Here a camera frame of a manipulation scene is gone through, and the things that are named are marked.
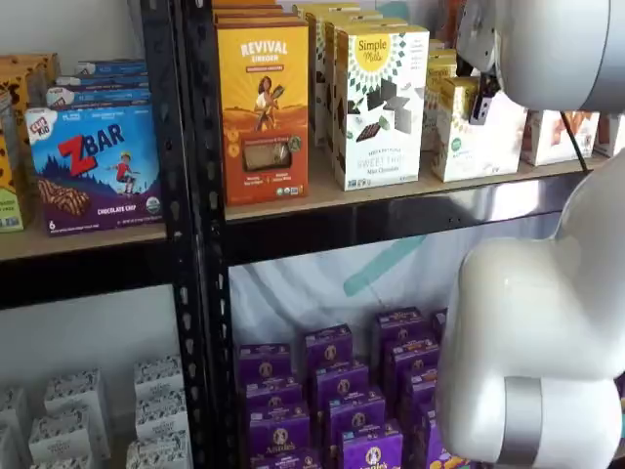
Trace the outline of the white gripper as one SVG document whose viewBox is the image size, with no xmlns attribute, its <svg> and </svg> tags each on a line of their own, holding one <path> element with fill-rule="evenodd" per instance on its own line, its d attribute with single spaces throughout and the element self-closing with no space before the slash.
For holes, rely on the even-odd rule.
<svg viewBox="0 0 625 469">
<path fill-rule="evenodd" d="M 474 69 L 482 73 L 469 118 L 471 125 L 485 123 L 492 101 L 501 90 L 495 74 L 495 23 L 494 1 L 465 2 L 457 33 L 457 58 L 470 73 Z"/>
</svg>

